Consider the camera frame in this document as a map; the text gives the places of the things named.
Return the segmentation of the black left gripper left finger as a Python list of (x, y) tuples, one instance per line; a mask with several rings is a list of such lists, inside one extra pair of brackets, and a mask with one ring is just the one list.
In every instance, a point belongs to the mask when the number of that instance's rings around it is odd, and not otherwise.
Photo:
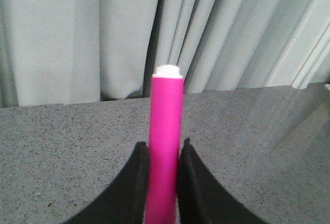
[(149, 164), (146, 143), (137, 142), (109, 186), (65, 223), (143, 223)]

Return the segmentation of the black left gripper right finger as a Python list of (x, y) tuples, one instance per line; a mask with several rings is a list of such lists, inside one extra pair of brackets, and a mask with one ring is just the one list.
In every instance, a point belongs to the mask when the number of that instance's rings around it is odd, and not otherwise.
[(265, 223), (216, 180), (189, 138), (179, 158), (177, 198), (181, 223)]

